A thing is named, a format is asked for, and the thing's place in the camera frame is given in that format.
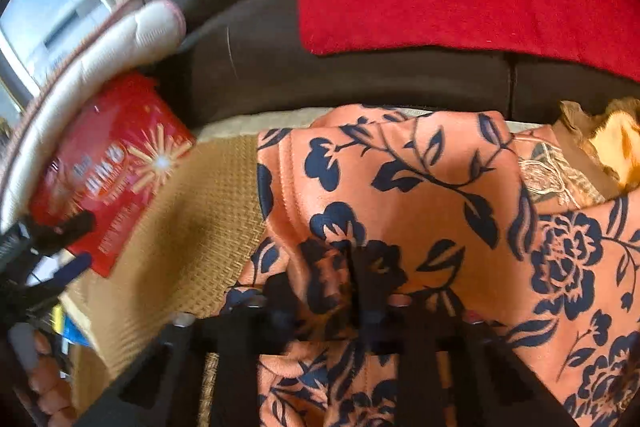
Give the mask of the person's hand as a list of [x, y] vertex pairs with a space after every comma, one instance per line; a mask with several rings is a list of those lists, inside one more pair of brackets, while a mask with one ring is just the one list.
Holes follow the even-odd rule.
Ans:
[[38, 363], [29, 374], [29, 386], [38, 395], [38, 407], [47, 415], [48, 425], [70, 427], [77, 418], [70, 384], [61, 378], [49, 340], [39, 331], [34, 332], [34, 340]]

